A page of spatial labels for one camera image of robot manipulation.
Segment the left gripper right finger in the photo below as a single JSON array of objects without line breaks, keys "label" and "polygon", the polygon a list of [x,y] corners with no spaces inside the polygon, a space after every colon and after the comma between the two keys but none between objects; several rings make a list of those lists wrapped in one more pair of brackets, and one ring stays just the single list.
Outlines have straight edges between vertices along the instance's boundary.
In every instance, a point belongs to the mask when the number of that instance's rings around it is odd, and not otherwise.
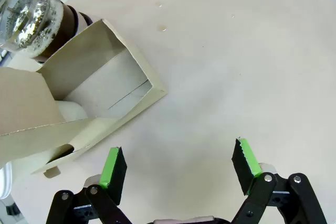
[{"label": "left gripper right finger", "polygon": [[276,207],[285,223],[326,223],[326,218],[307,176],[282,178],[273,166],[261,166],[245,138],[238,138],[232,162],[247,197],[233,223],[259,223],[267,207]]}]

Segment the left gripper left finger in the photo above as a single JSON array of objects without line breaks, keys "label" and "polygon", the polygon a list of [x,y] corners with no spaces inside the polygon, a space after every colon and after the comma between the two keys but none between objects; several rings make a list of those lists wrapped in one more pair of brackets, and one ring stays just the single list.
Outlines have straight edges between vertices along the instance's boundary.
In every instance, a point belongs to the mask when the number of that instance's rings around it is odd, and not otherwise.
[{"label": "left gripper left finger", "polygon": [[122,148],[111,148],[97,182],[84,185],[76,194],[69,190],[55,193],[46,222],[88,223],[99,219],[102,223],[130,223],[118,207],[126,171]]}]

